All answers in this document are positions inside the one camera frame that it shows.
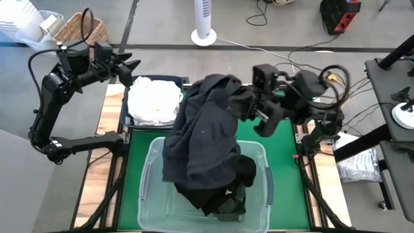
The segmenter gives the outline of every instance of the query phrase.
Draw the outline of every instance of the white cord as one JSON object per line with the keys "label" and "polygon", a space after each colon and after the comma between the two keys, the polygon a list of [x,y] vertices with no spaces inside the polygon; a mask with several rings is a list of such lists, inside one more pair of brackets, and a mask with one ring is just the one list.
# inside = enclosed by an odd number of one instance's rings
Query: white cord
{"label": "white cord", "polygon": [[233,45],[242,46],[243,48],[246,48],[246,49],[251,49],[251,50],[260,50],[260,51],[263,51],[263,52],[267,52],[267,53],[269,53],[269,54],[271,54],[271,55],[273,55],[273,56],[277,56],[278,58],[283,58],[283,59],[286,59],[286,60],[288,60],[288,61],[293,62],[290,58],[288,58],[288,57],[286,57],[286,56],[282,56],[282,55],[276,54],[276,53],[274,53],[274,52],[267,51],[267,50],[265,50],[265,49],[255,48],[255,47],[249,47],[249,46],[242,45],[242,44],[239,44],[239,43],[236,43],[236,42],[233,42],[233,41],[228,41],[227,39],[221,39],[221,38],[217,38],[217,39],[219,39],[219,40],[221,40],[221,41],[224,41],[224,42],[227,42],[227,43],[231,43],[231,44],[233,44]]}

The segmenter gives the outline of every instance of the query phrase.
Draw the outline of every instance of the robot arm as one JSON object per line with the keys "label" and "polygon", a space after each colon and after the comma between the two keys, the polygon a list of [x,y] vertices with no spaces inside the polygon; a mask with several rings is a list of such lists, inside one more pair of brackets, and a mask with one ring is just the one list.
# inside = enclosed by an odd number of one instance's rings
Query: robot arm
{"label": "robot arm", "polygon": [[299,153],[308,155],[319,149],[319,142],[335,136],[342,128],[340,104],[316,103],[313,100],[329,88],[323,73],[301,70],[295,76],[279,71],[269,64],[253,67],[251,85],[242,86],[230,97],[228,110],[240,120],[261,119],[254,130],[261,137],[270,137],[279,122],[290,118],[293,124],[316,121],[316,128],[301,140]]}
{"label": "robot arm", "polygon": [[80,151],[96,148],[115,150],[123,140],[114,131],[102,136],[76,140],[50,137],[50,134],[60,109],[75,92],[82,94],[82,87],[94,82],[104,82],[117,75],[120,81],[129,87],[132,85],[132,70],[138,66],[140,60],[124,62],[132,54],[114,54],[112,47],[107,43],[95,44],[92,61],[89,61],[89,47],[85,43],[70,49],[61,45],[56,53],[60,62],[43,78],[41,107],[34,111],[36,118],[28,134],[33,147],[56,164],[61,164],[70,154]]}

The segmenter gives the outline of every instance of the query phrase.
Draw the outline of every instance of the white tower fan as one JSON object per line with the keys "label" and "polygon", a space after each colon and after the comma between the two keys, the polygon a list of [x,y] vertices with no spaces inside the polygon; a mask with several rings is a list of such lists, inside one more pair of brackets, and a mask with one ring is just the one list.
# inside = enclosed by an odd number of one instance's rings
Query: white tower fan
{"label": "white tower fan", "polygon": [[202,47],[212,45],[217,34],[212,29],[212,0],[194,0],[195,30],[191,33],[194,44]]}

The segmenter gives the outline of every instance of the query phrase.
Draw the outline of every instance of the green table surface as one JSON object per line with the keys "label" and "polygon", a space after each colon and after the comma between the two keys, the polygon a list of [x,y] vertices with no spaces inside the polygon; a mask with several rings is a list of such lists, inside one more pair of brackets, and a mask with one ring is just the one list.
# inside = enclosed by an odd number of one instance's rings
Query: green table surface
{"label": "green table surface", "polygon": [[[292,156],[296,153],[294,132],[289,120],[282,121],[269,138],[257,135],[256,122],[240,122],[238,140],[261,143],[274,181],[274,201],[270,211],[270,230],[309,229],[307,207],[300,172]],[[122,196],[118,230],[140,230],[138,225],[138,192],[142,168],[152,140],[168,132],[133,131]]]}

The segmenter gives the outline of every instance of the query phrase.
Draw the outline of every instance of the gray floor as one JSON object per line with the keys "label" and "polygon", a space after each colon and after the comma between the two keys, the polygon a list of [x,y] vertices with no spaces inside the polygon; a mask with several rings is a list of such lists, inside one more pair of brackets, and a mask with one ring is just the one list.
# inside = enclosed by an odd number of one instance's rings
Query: gray floor
{"label": "gray floor", "polygon": [[[89,6],[95,16],[104,20],[110,43],[120,43],[132,0],[32,0],[40,10],[53,10],[68,20],[73,13]],[[258,13],[255,1],[213,1],[213,28],[219,37],[246,45],[304,46],[326,41],[331,37],[323,32],[318,5],[320,1],[297,0],[285,7],[268,7],[269,24],[253,27],[245,23],[248,16]],[[326,47],[382,47],[399,45],[413,32],[414,8],[408,0],[392,0],[389,7],[378,14],[381,0],[363,1],[361,12],[345,34]],[[141,0],[128,40],[129,44],[181,44],[191,45],[190,34],[194,29],[193,3],[190,0],[145,1]],[[128,50],[142,64],[134,74],[175,74],[189,76],[194,82],[207,74],[219,72],[238,76],[244,82],[251,81],[251,68],[260,63],[286,62],[264,52],[210,51],[210,50]],[[28,48],[1,48],[0,54],[0,129],[26,138],[28,127],[38,107],[36,91],[28,75],[26,61],[33,53]],[[384,54],[374,53],[319,53],[297,52],[292,56],[298,63],[318,67],[337,63],[346,66],[351,81],[366,77],[364,61]],[[50,71],[55,58],[36,58],[34,69],[37,79]],[[289,65],[279,67],[292,74]],[[77,94],[62,110],[54,135],[68,138],[86,137],[96,131],[102,107],[106,83],[94,84]],[[373,92],[361,94],[344,108],[345,119],[350,119],[362,109],[376,103]],[[377,114],[368,116],[357,125],[357,130],[367,133],[384,123]],[[69,227],[74,204],[85,168],[84,154],[69,157],[62,166],[55,167],[45,197],[33,197],[41,201],[34,232],[63,230]],[[414,232],[414,224],[407,222],[400,211],[382,212],[376,204],[382,200],[379,186],[374,183],[344,184],[343,189],[351,221],[354,227],[364,230],[388,232]]]}

